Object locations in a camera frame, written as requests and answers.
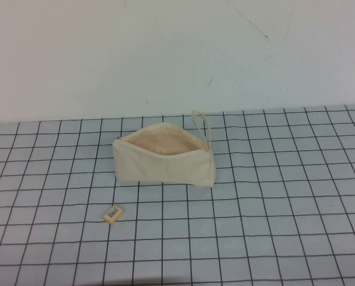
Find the cream zipper pouch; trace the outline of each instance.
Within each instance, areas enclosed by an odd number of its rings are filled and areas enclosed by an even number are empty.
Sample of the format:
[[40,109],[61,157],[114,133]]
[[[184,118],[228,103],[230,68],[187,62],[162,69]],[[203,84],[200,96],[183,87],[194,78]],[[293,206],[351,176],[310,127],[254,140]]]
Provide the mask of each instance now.
[[[201,115],[209,140],[197,124]],[[216,176],[211,131],[205,115],[192,112],[203,140],[171,123],[157,123],[113,141],[119,181],[164,182],[213,186]]]

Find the white wall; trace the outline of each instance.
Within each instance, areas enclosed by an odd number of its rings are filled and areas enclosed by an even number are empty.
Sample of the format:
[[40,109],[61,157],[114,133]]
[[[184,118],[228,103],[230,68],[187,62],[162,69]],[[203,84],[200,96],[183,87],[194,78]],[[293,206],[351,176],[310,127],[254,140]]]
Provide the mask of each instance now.
[[342,103],[355,0],[0,0],[0,121]]

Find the barcode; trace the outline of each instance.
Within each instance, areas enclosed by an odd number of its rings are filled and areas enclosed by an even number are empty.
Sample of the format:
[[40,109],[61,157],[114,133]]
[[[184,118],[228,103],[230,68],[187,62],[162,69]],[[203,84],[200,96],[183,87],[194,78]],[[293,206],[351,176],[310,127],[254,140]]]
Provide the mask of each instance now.
[[119,211],[119,209],[114,208],[111,212],[108,212],[108,217],[111,219]]

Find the cutting mat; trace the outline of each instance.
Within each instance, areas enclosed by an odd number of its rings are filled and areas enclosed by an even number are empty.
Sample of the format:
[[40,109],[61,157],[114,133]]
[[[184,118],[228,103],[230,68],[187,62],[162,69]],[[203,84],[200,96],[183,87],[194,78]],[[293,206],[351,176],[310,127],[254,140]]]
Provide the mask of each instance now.
[[116,137],[190,116],[1,123],[0,285],[355,285],[355,105],[208,120],[212,189],[115,179]]

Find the eraser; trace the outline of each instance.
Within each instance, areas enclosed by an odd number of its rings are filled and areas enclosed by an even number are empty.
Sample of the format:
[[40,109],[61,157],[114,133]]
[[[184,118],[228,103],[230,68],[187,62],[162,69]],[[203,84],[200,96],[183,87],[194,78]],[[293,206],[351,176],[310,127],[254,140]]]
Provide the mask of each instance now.
[[124,210],[114,204],[111,209],[103,215],[103,219],[111,225],[115,223],[123,215],[123,213]]

